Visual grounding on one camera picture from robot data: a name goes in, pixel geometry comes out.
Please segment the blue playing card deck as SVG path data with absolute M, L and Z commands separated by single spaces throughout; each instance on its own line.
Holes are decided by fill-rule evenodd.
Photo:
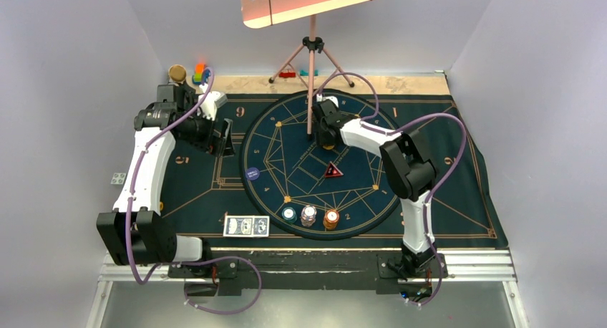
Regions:
M 226 216 L 223 237 L 265 238 L 269 236 L 268 216 Z

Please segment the red triangle dealer marker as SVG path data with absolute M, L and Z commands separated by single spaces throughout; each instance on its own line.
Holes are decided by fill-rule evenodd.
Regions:
M 324 172 L 325 178 L 336 178 L 343 176 L 344 173 L 337 168 L 337 166 L 333 162 L 329 162 L 327 168 Z

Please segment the dark green poker mat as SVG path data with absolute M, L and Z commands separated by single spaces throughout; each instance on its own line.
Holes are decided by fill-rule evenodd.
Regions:
M 482 154 L 473 141 L 459 152 L 462 134 L 453 120 L 458 115 L 449 95 L 331 94 L 342 111 L 374 116 L 374 124 L 394 129 L 435 112 L 440 118 L 422 123 L 419 130 L 429 140 L 434 164 L 449 178 L 432 199 L 432 227 L 441 248 L 501 249 L 508 240 L 492 204 Z M 161 215 L 177 231 L 207 239 L 219 247 L 248 248 L 396 248 L 401 238 L 345 238 L 318 241 L 287 233 L 270 219 L 265 238 L 223 237 L 226 216 L 266 216 L 258 212 L 243 187 L 239 146 L 250 124 L 281 94 L 229 94 L 219 118 L 233 121 L 235 155 L 215 158 L 178 141 L 170 157 L 161 193 Z

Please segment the purple white poker chip stack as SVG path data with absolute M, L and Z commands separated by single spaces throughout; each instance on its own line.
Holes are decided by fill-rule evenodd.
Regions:
M 301 225 L 304 227 L 311 227 L 316 222 L 316 214 L 317 210 L 315 206 L 304 206 L 300 215 Z

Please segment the red toy block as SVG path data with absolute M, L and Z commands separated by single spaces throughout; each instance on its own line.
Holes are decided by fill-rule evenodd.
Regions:
M 280 78 L 294 78 L 297 76 L 296 72 L 293 70 L 282 71 L 278 74 Z

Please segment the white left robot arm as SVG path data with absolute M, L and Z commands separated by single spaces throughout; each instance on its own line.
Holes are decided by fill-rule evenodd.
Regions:
M 160 214 L 162 183 L 178 140 L 217 158 L 234 154 L 233 121 L 215 129 L 216 102 L 178 110 L 156 102 L 135 119 L 135 148 L 125 184 L 112 210 L 100 213 L 96 227 L 117 265 L 185 263 L 196 277 L 213 270 L 213 257 L 201 238 L 179 236 Z

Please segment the grey toy brick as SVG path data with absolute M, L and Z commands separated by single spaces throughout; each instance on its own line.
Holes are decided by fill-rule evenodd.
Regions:
M 124 185 L 127 179 L 126 173 L 114 173 L 110 180 L 111 185 Z

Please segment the orange poker chip stack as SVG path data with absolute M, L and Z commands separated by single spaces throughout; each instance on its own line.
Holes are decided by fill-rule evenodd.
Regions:
M 323 225 L 327 231 L 333 231 L 339 223 L 339 212 L 335 210 L 327 210 L 324 215 Z

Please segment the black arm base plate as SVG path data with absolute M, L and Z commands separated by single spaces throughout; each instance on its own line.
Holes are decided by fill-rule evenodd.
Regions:
M 221 296 L 244 289 L 372 291 L 408 298 L 429 296 L 448 276 L 444 260 L 408 272 L 400 249 L 213 248 L 213 266 L 172 266 L 171 279 L 217 285 Z

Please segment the round dark blue mat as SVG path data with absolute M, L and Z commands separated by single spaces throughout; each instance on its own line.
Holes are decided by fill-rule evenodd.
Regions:
M 243 180 L 254 207 L 278 229 L 318 241 L 345 238 L 401 238 L 400 199 L 390 189 L 380 157 L 345 145 L 324 150 L 306 137 L 306 92 L 279 95 L 250 124 L 239 146 L 241 170 L 256 167 L 255 181 Z M 344 175 L 325 178 L 333 162 Z M 316 222 L 301 225 L 304 206 L 316 207 Z M 281 211 L 293 207 L 294 224 Z M 339 212 L 333 231 L 323 219 L 327 210 Z

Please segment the blue small blind button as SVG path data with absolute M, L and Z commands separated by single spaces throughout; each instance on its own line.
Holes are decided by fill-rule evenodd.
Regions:
M 246 179 L 249 181 L 257 180 L 260 177 L 260 175 L 261 175 L 261 172 L 256 167 L 247 168 L 245 171 Z

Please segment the teal toy block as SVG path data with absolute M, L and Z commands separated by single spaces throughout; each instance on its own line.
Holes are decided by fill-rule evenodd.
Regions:
M 309 72 L 302 69 L 302 70 L 299 71 L 299 75 L 300 76 L 309 76 Z M 315 69 L 314 70 L 314 76 L 318 76 L 318 75 L 319 75 L 319 72 L 318 72 L 317 69 Z

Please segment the gold round lid jar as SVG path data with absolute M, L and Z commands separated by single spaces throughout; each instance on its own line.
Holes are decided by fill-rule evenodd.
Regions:
M 171 82 L 180 84 L 186 80 L 187 70 L 181 64 L 174 64 L 169 68 L 167 74 Z

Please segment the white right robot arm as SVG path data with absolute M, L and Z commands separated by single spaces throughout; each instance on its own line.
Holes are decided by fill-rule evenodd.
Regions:
M 311 109 L 318 145 L 345 145 L 381 158 L 388 185 L 402 206 L 402 266 L 408 274 L 420 275 L 435 257 L 430 194 L 438 172 L 427 142 L 413 130 L 402 132 L 368 124 L 341 111 L 333 97 L 321 97 Z

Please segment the colourful toy blocks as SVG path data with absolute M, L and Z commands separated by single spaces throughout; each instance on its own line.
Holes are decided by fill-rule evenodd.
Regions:
M 194 85 L 204 85 L 208 82 L 209 71 L 205 63 L 197 63 L 194 67 L 192 82 Z

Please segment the pink tripod stand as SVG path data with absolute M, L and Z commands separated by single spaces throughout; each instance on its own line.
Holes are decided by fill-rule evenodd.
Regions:
M 315 70 L 316 70 L 316 55 L 317 54 L 325 54 L 328 60 L 333 64 L 334 71 L 332 75 L 338 74 L 342 76 L 348 86 L 354 87 L 354 81 L 350 79 L 347 74 L 343 74 L 343 68 L 338 64 L 336 59 L 329 53 L 329 51 L 324 46 L 324 41 L 321 37 L 319 37 L 316 33 L 316 15 L 313 14 L 309 18 L 309 35 L 302 39 L 300 46 L 296 49 L 296 51 L 287 58 L 287 60 L 279 67 L 275 74 L 273 74 L 268 82 L 273 84 L 275 80 L 279 77 L 280 73 L 284 71 L 286 68 L 290 68 L 294 71 L 294 67 L 292 65 L 292 61 L 296 56 L 298 56 L 303 50 L 307 50 L 309 53 L 309 69 L 308 69 L 308 79 L 305 81 L 303 78 L 296 74 L 296 77 L 301 80 L 307 87 L 307 106 L 306 106 L 306 137 L 308 140 L 311 140 L 313 137 L 313 111 L 312 104 L 314 98 L 314 89 L 315 89 Z

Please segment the green poker chip stack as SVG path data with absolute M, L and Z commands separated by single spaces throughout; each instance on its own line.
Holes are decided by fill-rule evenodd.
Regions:
M 297 212 L 293 207 L 287 206 L 281 211 L 282 219 L 289 223 L 294 224 L 298 218 Z

